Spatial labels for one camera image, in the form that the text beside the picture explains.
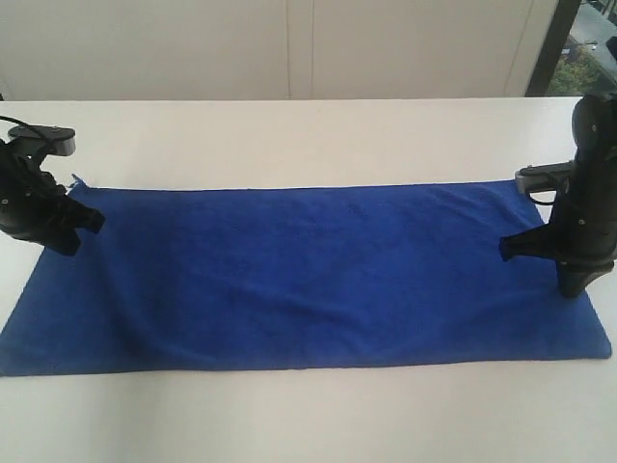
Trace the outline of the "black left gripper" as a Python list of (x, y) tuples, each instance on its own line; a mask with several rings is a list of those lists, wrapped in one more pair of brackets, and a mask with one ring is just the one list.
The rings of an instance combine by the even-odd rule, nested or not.
[(75, 229), (100, 232), (105, 217), (71, 197), (66, 188), (16, 139), (1, 142), (1, 231), (15, 239), (31, 239), (56, 211), (60, 203), (60, 223), (46, 224), (40, 244), (62, 256), (74, 256), (81, 245)]

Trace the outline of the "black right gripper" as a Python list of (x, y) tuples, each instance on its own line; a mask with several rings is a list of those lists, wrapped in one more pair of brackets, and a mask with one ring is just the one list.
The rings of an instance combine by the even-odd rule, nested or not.
[[(585, 95), (575, 105), (572, 131), (577, 151), (567, 193), (558, 202), (558, 237), (553, 226), (504, 236), (499, 240), (503, 261), (532, 257), (589, 263), (608, 260), (615, 252), (616, 95)], [(576, 298), (613, 268), (613, 261), (559, 263), (559, 291)]]

